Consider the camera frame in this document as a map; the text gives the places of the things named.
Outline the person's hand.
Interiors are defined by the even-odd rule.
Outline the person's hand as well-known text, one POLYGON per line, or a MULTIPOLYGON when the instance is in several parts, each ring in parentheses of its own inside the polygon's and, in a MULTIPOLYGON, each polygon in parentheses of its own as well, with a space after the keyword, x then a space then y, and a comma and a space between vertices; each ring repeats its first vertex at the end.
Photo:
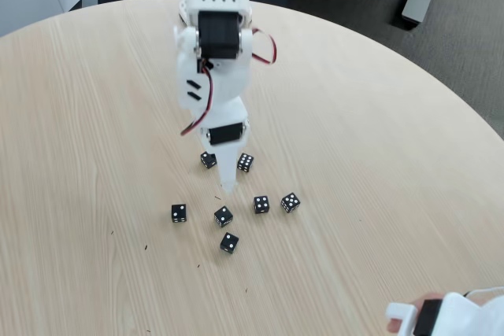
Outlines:
MULTIPOLYGON (((410 304, 414 305, 417 308, 417 310, 420 311, 426 300, 442 299, 443 297, 444 294, 431 292, 423 295, 422 297, 419 297, 414 301, 411 301, 410 304)), ((387 325, 387 331, 392 334, 397 334, 401 324, 402 321, 400 319, 390 319, 387 325)))

